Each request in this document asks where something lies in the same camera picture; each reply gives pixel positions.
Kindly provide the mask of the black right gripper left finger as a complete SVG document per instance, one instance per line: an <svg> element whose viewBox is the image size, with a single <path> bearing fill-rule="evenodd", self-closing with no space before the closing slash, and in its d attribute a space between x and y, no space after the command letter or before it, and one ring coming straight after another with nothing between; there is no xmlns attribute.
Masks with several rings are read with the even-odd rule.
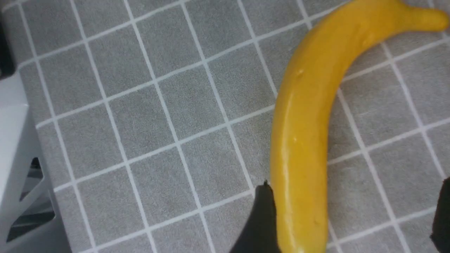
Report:
<svg viewBox="0 0 450 253"><path fill-rule="evenodd" d="M280 253L274 194L268 181L255 188L252 210L231 253Z"/></svg>

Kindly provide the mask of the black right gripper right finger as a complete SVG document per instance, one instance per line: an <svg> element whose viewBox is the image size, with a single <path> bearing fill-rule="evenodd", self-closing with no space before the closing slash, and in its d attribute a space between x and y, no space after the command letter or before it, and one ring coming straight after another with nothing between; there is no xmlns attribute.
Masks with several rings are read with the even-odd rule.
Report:
<svg viewBox="0 0 450 253"><path fill-rule="evenodd" d="M450 178L440 190L430 239L439 253L450 252Z"/></svg>

